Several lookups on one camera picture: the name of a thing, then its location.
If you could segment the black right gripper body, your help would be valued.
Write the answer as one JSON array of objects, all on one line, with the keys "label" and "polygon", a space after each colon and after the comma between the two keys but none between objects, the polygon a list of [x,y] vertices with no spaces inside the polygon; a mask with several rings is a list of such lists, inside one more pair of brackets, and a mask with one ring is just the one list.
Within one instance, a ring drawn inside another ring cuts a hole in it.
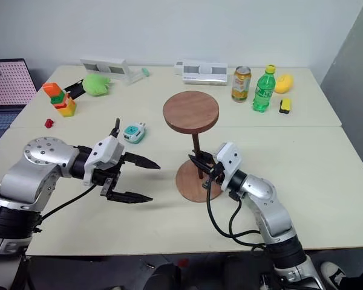
[{"label": "black right gripper body", "polygon": [[210,154],[209,164],[212,166],[209,174],[210,181],[221,184],[224,180],[224,167],[222,163],[217,161],[213,154]]}]

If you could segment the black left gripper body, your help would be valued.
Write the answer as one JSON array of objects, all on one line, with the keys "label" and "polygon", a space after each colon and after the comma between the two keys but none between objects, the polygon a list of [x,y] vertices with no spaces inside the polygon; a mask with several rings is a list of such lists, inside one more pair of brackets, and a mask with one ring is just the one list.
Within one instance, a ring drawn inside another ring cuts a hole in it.
[{"label": "black left gripper body", "polygon": [[121,174],[121,167],[125,163],[125,155],[123,154],[118,163],[109,169],[96,168],[93,170],[92,182],[95,185],[102,186],[100,195],[103,197],[124,197],[124,193],[115,192]]}]

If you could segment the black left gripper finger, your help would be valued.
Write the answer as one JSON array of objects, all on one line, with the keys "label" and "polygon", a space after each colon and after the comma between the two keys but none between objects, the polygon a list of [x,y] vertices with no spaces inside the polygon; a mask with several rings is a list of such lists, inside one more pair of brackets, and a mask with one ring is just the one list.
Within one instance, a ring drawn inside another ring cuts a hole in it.
[{"label": "black left gripper finger", "polygon": [[154,161],[134,153],[125,152],[123,156],[125,162],[133,163],[135,166],[145,169],[161,169],[161,167]]},{"label": "black left gripper finger", "polygon": [[121,202],[125,204],[139,204],[139,203],[150,202],[153,200],[153,198],[133,192],[125,192],[125,193],[111,192],[106,195],[106,198],[109,201]]}]

